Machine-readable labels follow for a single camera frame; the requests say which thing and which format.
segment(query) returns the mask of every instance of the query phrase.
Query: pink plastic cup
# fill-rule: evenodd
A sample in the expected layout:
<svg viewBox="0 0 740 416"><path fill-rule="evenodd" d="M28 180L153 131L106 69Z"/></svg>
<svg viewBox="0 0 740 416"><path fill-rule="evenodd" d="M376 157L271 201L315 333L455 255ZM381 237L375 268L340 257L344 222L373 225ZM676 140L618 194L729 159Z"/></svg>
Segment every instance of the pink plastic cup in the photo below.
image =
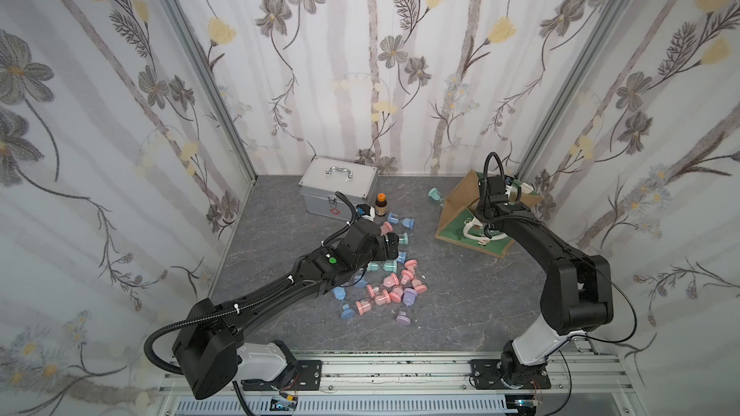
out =
<svg viewBox="0 0 740 416"><path fill-rule="evenodd" d="M403 266L406 267L409 272L416 274L416 265L418 264L419 262L417 262L415 258L412 258L410 261L406 261Z"/></svg>
<svg viewBox="0 0 740 416"><path fill-rule="evenodd" d="M391 295L388 293L387 290L383 290L382 294L378 294L375 296L375 304L377 305L384 305L391 301Z"/></svg>
<svg viewBox="0 0 740 416"><path fill-rule="evenodd" d="M412 281L412 286L414 287L414 290L418 292L419 294L422 294L423 292L426 292L426 286L424 286L421 283L420 279L415 279Z"/></svg>
<svg viewBox="0 0 740 416"><path fill-rule="evenodd" d="M390 293L391 300L395 302L396 304L401 302L401 298L403 297L403 288L401 286L396 286L393 288L393 291Z"/></svg>
<svg viewBox="0 0 740 416"><path fill-rule="evenodd" d="M357 311L360 312L360 315L363 315L365 312L370 311L370 308L372 307L372 302L370 302L370 300L363 299L355 302L355 305L357 306Z"/></svg>
<svg viewBox="0 0 740 416"><path fill-rule="evenodd" d="M405 286L414 279L414 274L408 270L401 271L401 286Z"/></svg>
<svg viewBox="0 0 740 416"><path fill-rule="evenodd" d="M373 299L376 295L378 295L378 293L380 293L380 288L377 286L373 287L370 283L368 283L365 289L367 289L368 294L370 295L370 299Z"/></svg>
<svg viewBox="0 0 740 416"><path fill-rule="evenodd" d="M398 286L398 277L396 276L396 274L391 273L390 276L386 276L383 280L383 285L388 288L393 287L393 286Z"/></svg>
<svg viewBox="0 0 740 416"><path fill-rule="evenodd" d="M390 222L384 221L383 224L380 225L380 235L387 235L388 233L391 233L393 231L393 225L390 224Z"/></svg>

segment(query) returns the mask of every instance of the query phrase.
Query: metal base plate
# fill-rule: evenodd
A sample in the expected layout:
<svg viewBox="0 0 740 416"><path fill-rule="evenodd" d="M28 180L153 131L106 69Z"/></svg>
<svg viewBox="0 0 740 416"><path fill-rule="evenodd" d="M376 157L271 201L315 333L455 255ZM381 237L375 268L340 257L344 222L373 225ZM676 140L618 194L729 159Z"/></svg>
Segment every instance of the metal base plate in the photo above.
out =
<svg viewBox="0 0 740 416"><path fill-rule="evenodd" d="M291 384L286 392L290 393L295 390L319 390L321 385L321 360L299 360L298 361L298 379ZM242 381L241 388L245 392L254 390L274 391L269 382L248 382Z"/></svg>
<svg viewBox="0 0 740 416"><path fill-rule="evenodd" d="M472 381L475 384L477 390L510 390L507 386L501 382L499 370L496 365L500 360L470 360L470 367L472 368ZM537 374L534 376L534 382L537 383L539 389L550 389L550 378L545 375ZM534 389L532 383L524 384L519 390Z"/></svg>

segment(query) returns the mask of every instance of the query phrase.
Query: gray marble floor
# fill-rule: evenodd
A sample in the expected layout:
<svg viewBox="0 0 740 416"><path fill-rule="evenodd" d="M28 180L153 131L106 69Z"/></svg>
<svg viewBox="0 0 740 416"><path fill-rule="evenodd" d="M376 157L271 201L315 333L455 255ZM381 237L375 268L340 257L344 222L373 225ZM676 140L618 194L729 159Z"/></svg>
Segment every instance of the gray marble floor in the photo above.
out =
<svg viewBox="0 0 740 416"><path fill-rule="evenodd" d="M286 273L297 256L310 252L341 227L339 220L305 211L299 179L259 178L217 281L215 302L244 295ZM388 208L416 218L409 231L409 258L419 261L417 274L425 276L429 291L409 308L412 326L394 320L402 304L374 305L365 315L341 320L341 303L329 293L283 311L249 340L282 339L294 350L501 350L539 315L545 274L519 245L505 258L495 258L434 239L441 208L427 197L427 191L437 187L446 195L460 180L379 178L378 190L388 196ZM383 271L367 275L370 283L383 277ZM365 297L364 289L347 289L347 300Z"/></svg>

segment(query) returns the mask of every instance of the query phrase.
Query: floral wallpaper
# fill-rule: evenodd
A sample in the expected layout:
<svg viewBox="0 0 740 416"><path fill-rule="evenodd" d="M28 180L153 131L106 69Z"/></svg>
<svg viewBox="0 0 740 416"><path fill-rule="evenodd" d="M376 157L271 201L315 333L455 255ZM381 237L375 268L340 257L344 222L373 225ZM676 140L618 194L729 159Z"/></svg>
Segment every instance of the floral wallpaper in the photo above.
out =
<svg viewBox="0 0 740 416"><path fill-rule="evenodd" d="M607 1L180 3L258 173L464 174L516 169Z"/></svg>
<svg viewBox="0 0 740 416"><path fill-rule="evenodd" d="M740 0L633 0L531 172L540 217L635 304L636 335L599 347L654 415L736 412L738 27ZM595 337L631 330L615 302Z"/></svg>
<svg viewBox="0 0 740 416"><path fill-rule="evenodd" d="M208 295L250 183L158 0L0 23L2 407L149 414L141 344Z"/></svg>

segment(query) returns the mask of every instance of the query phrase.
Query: box latch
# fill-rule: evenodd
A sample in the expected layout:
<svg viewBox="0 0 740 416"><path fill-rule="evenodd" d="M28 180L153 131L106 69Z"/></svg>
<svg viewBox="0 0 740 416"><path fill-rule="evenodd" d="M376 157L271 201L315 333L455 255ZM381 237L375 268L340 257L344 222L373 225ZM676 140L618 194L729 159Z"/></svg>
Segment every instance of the box latch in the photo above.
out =
<svg viewBox="0 0 740 416"><path fill-rule="evenodd" d="M341 210L337 209L337 199L336 198L328 198L328 211L336 216L342 213Z"/></svg>

